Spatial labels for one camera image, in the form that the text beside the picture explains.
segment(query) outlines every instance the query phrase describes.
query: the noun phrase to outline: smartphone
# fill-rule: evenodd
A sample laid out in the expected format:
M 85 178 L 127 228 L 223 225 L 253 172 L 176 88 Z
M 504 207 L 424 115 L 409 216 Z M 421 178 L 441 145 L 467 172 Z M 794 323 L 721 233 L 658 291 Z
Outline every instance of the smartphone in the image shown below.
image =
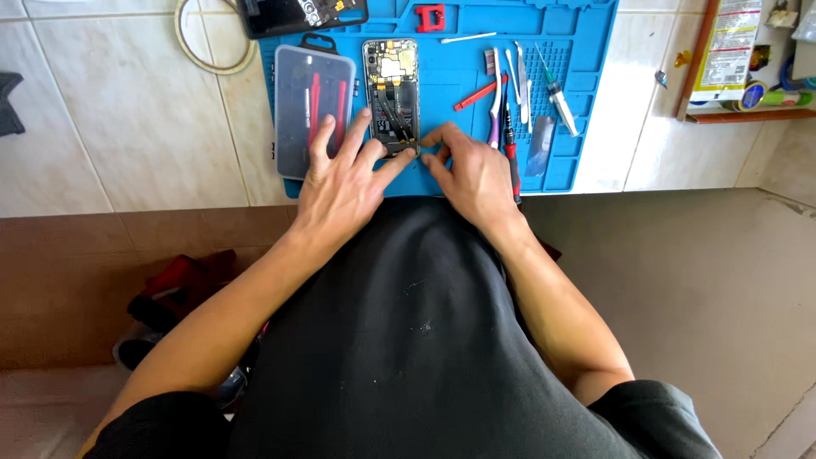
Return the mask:
M 369 40 L 362 45 L 372 139 L 393 158 L 406 148 L 419 156 L 419 54 L 416 40 Z

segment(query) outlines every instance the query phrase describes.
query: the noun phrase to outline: cloth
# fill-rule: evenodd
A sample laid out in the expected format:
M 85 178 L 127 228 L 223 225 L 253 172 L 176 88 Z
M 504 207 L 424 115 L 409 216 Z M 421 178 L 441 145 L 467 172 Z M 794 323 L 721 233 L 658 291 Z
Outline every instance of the cloth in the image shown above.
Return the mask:
M 136 404 L 88 457 L 173 457 L 184 442 L 230 458 L 720 457 L 670 385 L 581 405 L 521 330 L 493 249 L 436 198 L 386 200 L 272 317 L 231 431 L 191 397 Z M 163 417 L 201 434 L 153 437 L 172 429 Z

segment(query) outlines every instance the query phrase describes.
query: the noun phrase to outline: screwdriver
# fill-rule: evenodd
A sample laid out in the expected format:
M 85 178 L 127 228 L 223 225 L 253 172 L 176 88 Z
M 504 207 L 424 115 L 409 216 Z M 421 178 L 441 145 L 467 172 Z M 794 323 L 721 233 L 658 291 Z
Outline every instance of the screwdriver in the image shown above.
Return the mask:
M 512 183 L 512 198 L 516 205 L 521 205 L 521 178 L 518 174 L 518 159 L 516 158 L 516 132 L 512 129 L 510 102 L 508 101 L 508 85 L 504 85 L 504 153 L 510 161 L 510 182 Z

